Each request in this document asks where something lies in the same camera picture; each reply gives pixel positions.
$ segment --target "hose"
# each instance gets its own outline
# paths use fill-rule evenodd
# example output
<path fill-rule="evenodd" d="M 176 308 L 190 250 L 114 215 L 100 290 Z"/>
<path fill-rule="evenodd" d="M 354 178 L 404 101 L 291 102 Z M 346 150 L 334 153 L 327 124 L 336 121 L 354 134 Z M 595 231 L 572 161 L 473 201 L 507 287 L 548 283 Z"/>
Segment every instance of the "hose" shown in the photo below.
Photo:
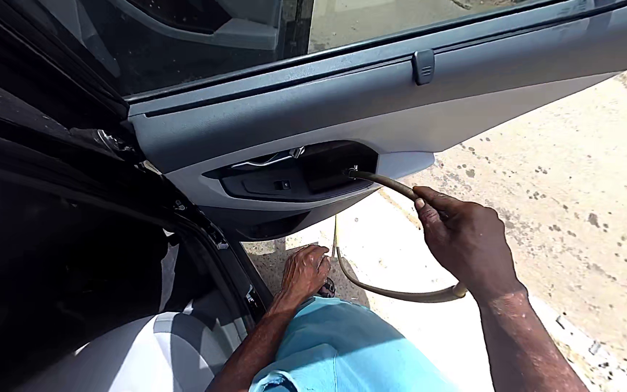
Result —
<path fill-rule="evenodd" d="M 405 186 L 402 183 L 399 183 L 393 179 L 390 179 L 386 176 L 382 176 L 380 174 L 374 174 L 369 172 L 362 172 L 356 169 L 350 169 L 347 171 L 347 175 L 353 179 L 363 179 L 367 181 L 372 181 L 379 183 L 387 188 L 393 189 L 394 191 L 402 194 L 408 199 L 415 201 L 419 198 L 415 192 Z M 335 228 L 333 230 L 333 254 L 332 257 L 335 257 L 335 253 L 338 254 L 338 262 L 340 263 L 340 270 L 343 271 L 345 277 L 354 283 L 356 286 L 361 287 L 367 291 L 371 291 L 375 294 L 383 295 L 384 297 L 396 298 L 402 301 L 410 301 L 410 302 L 422 302 L 422 303 L 438 303 L 438 302 L 448 302 L 453 301 L 455 299 L 464 298 L 466 296 L 466 286 L 458 282 L 454 286 L 447 287 L 443 290 L 430 291 L 427 293 L 406 293 L 402 291 L 392 291 L 381 289 L 378 287 L 370 286 L 366 283 L 362 283 L 355 279 L 352 274 L 345 268 L 345 263 L 343 263 L 343 257 L 340 254 L 340 247 L 338 246 L 338 216 L 335 215 Z"/>

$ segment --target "chrome door handle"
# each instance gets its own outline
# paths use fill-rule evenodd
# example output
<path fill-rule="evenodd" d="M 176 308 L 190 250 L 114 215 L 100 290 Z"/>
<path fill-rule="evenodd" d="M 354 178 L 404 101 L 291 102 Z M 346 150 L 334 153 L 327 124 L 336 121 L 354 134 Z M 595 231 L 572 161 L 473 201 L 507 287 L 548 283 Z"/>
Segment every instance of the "chrome door handle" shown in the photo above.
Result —
<path fill-rule="evenodd" d="M 263 166 L 270 166 L 272 164 L 278 163 L 278 162 L 282 162 L 283 160 L 288 160 L 290 158 L 299 158 L 300 155 L 302 155 L 304 153 L 304 148 L 306 146 L 301 146 L 301 147 L 297 147 L 297 148 L 292 148 L 288 151 L 280 151 L 279 153 L 274 154 L 273 156 L 271 156 L 269 159 L 267 159 L 265 162 L 251 162 L 250 160 L 247 160 L 245 162 L 241 162 L 241 163 L 236 163 L 235 165 L 231 165 L 232 169 L 236 169 L 237 167 L 242 167 L 242 166 L 255 166 L 255 167 L 263 167 Z"/>

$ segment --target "light blue shorts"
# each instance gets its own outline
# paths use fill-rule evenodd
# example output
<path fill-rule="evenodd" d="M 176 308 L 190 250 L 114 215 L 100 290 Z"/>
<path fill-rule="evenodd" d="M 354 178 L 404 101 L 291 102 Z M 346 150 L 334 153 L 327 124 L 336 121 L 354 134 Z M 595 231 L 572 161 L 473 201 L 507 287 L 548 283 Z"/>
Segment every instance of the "light blue shorts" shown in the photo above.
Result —
<path fill-rule="evenodd" d="M 456 387 L 366 307 L 313 297 L 290 323 L 275 361 L 250 392 L 437 391 Z"/>

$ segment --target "man's left hand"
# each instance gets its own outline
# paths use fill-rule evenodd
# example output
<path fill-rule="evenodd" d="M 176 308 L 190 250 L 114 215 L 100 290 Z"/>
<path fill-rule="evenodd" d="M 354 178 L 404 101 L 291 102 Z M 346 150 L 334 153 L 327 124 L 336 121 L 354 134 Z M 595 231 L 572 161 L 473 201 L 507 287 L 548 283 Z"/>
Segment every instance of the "man's left hand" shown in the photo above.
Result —
<path fill-rule="evenodd" d="M 314 295 L 330 272 L 330 257 L 325 246 L 309 245 L 292 254 L 284 264 L 280 294 L 296 306 Z"/>

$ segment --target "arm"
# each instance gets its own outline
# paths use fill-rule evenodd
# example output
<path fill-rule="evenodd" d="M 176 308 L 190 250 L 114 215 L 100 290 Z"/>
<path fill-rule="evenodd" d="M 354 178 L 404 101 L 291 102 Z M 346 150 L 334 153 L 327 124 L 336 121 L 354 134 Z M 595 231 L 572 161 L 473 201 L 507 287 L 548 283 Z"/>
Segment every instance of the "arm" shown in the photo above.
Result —
<path fill-rule="evenodd" d="M 207 387 L 208 392 L 248 391 L 256 374 L 274 361 L 287 325 L 297 307 L 314 295 L 330 272 L 328 248 L 309 245 L 291 255 L 284 267 L 282 290 L 270 309 L 226 361 Z"/>
<path fill-rule="evenodd" d="M 495 210 L 413 190 L 430 251 L 478 303 L 495 390 L 586 392 L 531 307 Z"/>

